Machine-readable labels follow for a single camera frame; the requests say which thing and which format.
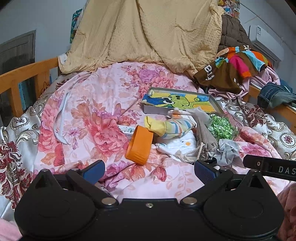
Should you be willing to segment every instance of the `paisley fabric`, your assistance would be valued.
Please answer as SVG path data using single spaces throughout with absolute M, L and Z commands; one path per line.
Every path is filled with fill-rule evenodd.
M 267 138 L 281 158 L 296 160 L 296 135 L 284 122 L 275 121 L 272 115 L 264 114 L 257 105 L 221 97 L 215 99 L 239 123 L 251 127 Z
M 32 182 L 33 163 L 45 103 L 49 97 L 76 73 L 61 75 L 20 118 L 14 117 L 0 131 L 0 216 L 14 220 L 12 209 Z

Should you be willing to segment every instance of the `wooden bed rail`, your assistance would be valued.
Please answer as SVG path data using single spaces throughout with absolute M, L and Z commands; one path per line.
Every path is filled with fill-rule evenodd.
M 38 99 L 49 86 L 50 69 L 58 66 L 58 58 L 55 57 L 32 63 L 0 75 L 0 93 L 8 90 L 13 116 L 20 117 L 23 114 L 18 84 L 34 77 L 36 98 Z
M 249 102 L 250 97 L 257 99 L 258 95 L 260 93 L 260 90 L 252 85 L 249 86 L 249 93 L 244 96 L 244 101 Z M 284 118 L 286 118 L 290 123 L 291 127 L 290 130 L 296 134 L 296 111 L 295 109 L 281 104 L 280 106 L 273 108 L 273 109 L 267 109 L 267 113 L 277 112 Z

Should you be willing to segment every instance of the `jeans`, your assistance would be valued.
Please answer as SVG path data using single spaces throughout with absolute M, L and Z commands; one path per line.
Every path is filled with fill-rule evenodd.
M 267 83 L 258 95 L 257 104 L 262 108 L 275 108 L 283 103 L 296 107 L 296 94 L 290 93 L 283 85 Z
M 291 93 L 293 93 L 292 87 L 286 81 L 284 81 L 282 79 L 279 79 L 279 80 L 281 82 L 281 85 L 285 86 Z

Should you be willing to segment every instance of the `cartoon painting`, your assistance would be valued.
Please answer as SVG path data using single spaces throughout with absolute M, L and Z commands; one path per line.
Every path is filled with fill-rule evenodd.
M 144 95 L 142 103 L 157 107 L 178 107 L 180 110 L 193 109 L 200 106 L 205 112 L 215 111 L 209 102 L 209 96 L 173 93 L 173 91 L 168 93 L 167 91 L 155 92 L 152 90 L 149 94 Z

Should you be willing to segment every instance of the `screw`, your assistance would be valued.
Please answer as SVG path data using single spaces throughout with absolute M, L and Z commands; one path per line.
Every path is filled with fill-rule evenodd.
M 186 204 L 188 204 L 188 205 L 193 205 L 193 204 L 196 204 L 197 203 L 197 200 L 194 197 L 185 197 L 183 199 L 183 202 L 186 203 Z
M 146 203 L 146 207 L 151 208 L 151 207 L 153 207 L 153 204 L 152 203 Z
M 112 197 L 105 197 L 102 199 L 102 203 L 110 206 L 116 203 L 116 199 Z

